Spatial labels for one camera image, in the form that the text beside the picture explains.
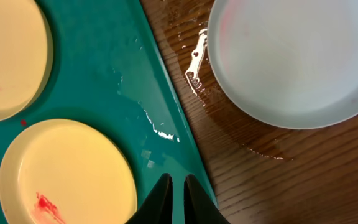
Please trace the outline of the light blue plate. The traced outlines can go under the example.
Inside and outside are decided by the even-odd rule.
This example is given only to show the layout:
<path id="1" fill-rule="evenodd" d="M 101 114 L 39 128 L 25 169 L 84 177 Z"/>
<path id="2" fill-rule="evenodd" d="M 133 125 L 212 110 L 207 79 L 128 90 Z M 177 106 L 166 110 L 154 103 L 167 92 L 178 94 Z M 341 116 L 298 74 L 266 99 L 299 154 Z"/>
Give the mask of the light blue plate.
<path id="1" fill-rule="evenodd" d="M 358 1 L 216 1 L 208 54 L 249 116 L 316 129 L 358 115 Z"/>

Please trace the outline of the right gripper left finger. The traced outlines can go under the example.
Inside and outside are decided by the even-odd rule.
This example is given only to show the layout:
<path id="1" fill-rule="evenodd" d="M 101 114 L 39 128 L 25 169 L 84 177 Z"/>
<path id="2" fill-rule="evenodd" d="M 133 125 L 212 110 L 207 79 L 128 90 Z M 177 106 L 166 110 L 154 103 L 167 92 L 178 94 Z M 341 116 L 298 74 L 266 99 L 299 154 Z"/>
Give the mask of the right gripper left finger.
<path id="1" fill-rule="evenodd" d="M 173 184 L 168 173 L 161 175 L 138 211 L 126 224 L 172 224 Z"/>

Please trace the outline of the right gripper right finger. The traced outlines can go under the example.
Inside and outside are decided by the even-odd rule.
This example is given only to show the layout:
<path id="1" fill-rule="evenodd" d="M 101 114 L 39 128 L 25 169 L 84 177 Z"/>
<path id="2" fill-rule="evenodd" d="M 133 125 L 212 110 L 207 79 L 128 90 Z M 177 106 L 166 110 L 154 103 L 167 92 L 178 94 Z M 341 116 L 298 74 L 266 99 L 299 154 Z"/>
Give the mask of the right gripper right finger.
<path id="1" fill-rule="evenodd" d="M 184 214 L 185 224 L 229 224 L 193 174 L 184 183 Z"/>

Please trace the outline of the yellow plate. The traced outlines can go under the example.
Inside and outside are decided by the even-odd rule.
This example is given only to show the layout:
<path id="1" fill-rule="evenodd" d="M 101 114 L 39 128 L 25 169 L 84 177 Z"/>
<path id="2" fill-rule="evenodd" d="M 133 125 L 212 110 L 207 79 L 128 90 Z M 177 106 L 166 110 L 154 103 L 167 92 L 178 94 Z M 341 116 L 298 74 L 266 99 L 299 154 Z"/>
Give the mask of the yellow plate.
<path id="1" fill-rule="evenodd" d="M 131 168 L 94 128 L 50 119 L 21 132 L 0 166 L 9 223 L 125 223 L 137 210 Z"/>
<path id="2" fill-rule="evenodd" d="M 53 38 L 38 4 L 0 0 L 0 121 L 40 96 L 52 65 Z"/>

